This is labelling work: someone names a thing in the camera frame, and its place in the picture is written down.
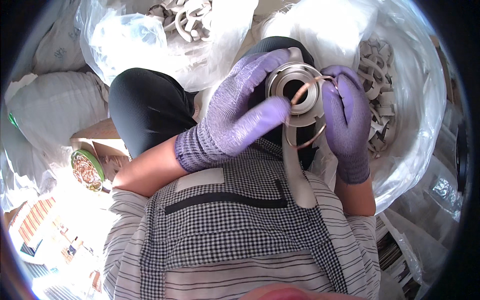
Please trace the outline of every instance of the checkered apron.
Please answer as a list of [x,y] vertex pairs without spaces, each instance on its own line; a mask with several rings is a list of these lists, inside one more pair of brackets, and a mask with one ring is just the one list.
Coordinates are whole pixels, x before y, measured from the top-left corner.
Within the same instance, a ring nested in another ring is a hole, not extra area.
[[213,168],[223,169],[224,183],[178,192],[176,180],[148,201],[142,299],[165,298],[169,270],[305,249],[335,291],[347,293],[321,211],[296,205],[279,146],[259,139]]

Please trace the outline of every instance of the copper ring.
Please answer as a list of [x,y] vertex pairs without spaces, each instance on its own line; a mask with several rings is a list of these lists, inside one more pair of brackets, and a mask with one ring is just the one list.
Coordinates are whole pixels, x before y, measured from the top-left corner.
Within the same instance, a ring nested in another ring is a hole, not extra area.
[[[319,82],[320,80],[330,80],[334,87],[336,88],[336,90],[338,91],[338,83],[336,82],[335,78],[333,78],[332,76],[328,76],[328,75],[322,75],[322,76],[317,76],[315,78],[313,78],[311,81],[305,83],[304,85],[302,85],[302,87],[295,93],[295,95],[293,96],[292,100],[290,101],[290,105],[292,105],[292,107],[297,104],[297,102],[300,100],[300,98],[303,96],[303,94],[307,91],[307,89],[312,86],[313,84]],[[290,115],[287,116],[286,120],[285,120],[285,125],[288,126],[288,122],[290,121]],[[315,142],[315,140],[320,136],[320,134],[322,134],[322,132],[324,132],[325,128],[327,127],[326,124],[324,124],[320,130],[317,132],[316,135],[313,136],[313,138],[309,139],[308,141],[304,142],[303,144],[297,146],[297,145],[294,145],[290,142],[290,140],[288,139],[288,135],[287,135],[287,131],[285,130],[285,139],[287,140],[287,143],[294,147],[295,149],[297,150],[300,150],[300,149],[303,149],[305,147],[308,147],[310,146],[311,144],[313,144],[313,142]]]

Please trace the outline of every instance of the purple glove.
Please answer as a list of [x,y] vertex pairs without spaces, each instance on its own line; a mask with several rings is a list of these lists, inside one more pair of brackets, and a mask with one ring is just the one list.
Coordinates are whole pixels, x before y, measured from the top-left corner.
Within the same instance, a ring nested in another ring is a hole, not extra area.
[[288,50],[278,49],[235,64],[215,91],[205,118],[178,135],[175,155],[182,168],[196,172],[236,156],[285,121],[290,112],[288,99],[270,97],[248,111],[247,102],[253,89],[289,56]]
[[325,134],[338,158],[337,174],[346,184],[363,183],[370,175],[367,141],[372,117],[367,96],[352,69],[334,65],[320,72],[338,82],[338,91],[329,81],[322,85]]

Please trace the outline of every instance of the person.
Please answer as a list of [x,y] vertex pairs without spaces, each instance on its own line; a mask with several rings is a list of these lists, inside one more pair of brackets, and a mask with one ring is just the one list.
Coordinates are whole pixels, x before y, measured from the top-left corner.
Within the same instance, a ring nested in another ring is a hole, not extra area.
[[[110,298],[377,298],[367,97],[353,70],[321,70],[338,81],[338,90],[322,85],[335,192],[308,171],[315,149],[300,150],[317,205],[299,207],[281,152],[290,104],[264,96],[265,78],[288,61],[289,47],[314,65],[300,42],[263,39],[233,66],[198,124],[194,94],[172,77],[137,68],[113,81],[110,114],[133,160],[112,183]],[[314,130],[300,128],[298,142]]]

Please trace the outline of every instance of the forearm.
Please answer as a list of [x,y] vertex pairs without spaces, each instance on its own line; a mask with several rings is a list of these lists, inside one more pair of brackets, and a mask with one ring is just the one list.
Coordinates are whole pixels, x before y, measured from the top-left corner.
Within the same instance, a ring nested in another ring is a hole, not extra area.
[[188,174],[175,158],[177,136],[148,149],[124,166],[112,187],[151,197],[160,188]]
[[372,179],[360,184],[346,184],[337,175],[335,194],[343,205],[343,211],[351,216],[375,215],[375,198],[372,190]]

